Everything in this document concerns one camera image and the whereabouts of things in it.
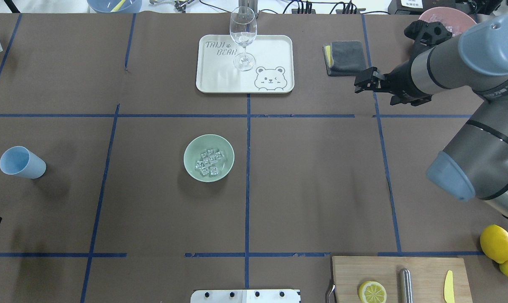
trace wine glass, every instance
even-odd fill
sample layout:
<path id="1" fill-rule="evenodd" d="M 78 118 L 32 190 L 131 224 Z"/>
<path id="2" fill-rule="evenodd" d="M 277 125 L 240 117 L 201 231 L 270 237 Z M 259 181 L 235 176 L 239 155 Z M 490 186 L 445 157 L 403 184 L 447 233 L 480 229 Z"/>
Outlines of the wine glass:
<path id="1" fill-rule="evenodd" d="M 235 43 L 243 48 L 243 52 L 233 59 L 233 65 L 239 71 L 249 71 L 256 64 L 256 59 L 252 54 L 246 52 L 246 47 L 254 42 L 257 33 L 256 15 L 252 8 L 239 6 L 231 12 L 230 36 Z"/>

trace light blue cup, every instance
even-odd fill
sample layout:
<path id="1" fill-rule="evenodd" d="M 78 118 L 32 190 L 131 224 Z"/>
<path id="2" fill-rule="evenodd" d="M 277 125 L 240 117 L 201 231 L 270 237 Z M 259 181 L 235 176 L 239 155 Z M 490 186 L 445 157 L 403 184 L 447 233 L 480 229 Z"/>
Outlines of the light blue cup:
<path id="1" fill-rule="evenodd" d="M 13 146 L 0 158 L 0 169 L 6 175 L 36 179 L 45 173 L 47 165 L 24 146 Z"/>
<path id="2" fill-rule="evenodd" d="M 89 4 L 89 6 L 96 12 L 111 12 L 112 8 L 114 8 L 114 6 L 118 3 L 119 0 L 87 0 L 87 4 Z M 132 0 L 132 4 L 130 0 L 125 0 L 122 7 L 114 13 L 137 13 L 140 12 L 141 7 L 142 0 Z"/>

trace yellow straw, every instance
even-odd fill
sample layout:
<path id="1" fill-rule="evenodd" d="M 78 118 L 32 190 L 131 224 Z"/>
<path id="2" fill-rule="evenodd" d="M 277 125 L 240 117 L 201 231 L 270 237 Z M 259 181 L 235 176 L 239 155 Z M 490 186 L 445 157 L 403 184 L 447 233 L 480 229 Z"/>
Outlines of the yellow straw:
<path id="1" fill-rule="evenodd" d="M 112 8 L 111 12 L 118 11 L 124 3 L 125 3 L 125 0 L 121 0 L 121 1 L 118 3 L 118 5 L 114 6 L 114 8 Z"/>

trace yellow knife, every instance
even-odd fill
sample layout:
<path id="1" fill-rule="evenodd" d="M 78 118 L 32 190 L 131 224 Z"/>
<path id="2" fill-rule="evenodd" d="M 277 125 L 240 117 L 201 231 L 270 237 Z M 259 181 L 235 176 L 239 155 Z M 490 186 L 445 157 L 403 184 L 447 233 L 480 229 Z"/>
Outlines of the yellow knife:
<path id="1" fill-rule="evenodd" d="M 444 297 L 447 303 L 454 303 L 454 280 L 452 278 L 452 271 L 447 272 L 444 283 Z"/>

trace gray cloth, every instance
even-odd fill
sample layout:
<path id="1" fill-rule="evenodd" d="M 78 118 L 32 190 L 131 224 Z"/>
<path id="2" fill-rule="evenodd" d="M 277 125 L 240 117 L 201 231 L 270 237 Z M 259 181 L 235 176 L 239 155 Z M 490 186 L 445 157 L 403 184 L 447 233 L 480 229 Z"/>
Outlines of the gray cloth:
<path id="1" fill-rule="evenodd" d="M 360 41 L 335 41 L 323 46 L 327 75 L 332 77 L 352 76 L 366 69 L 364 52 Z"/>

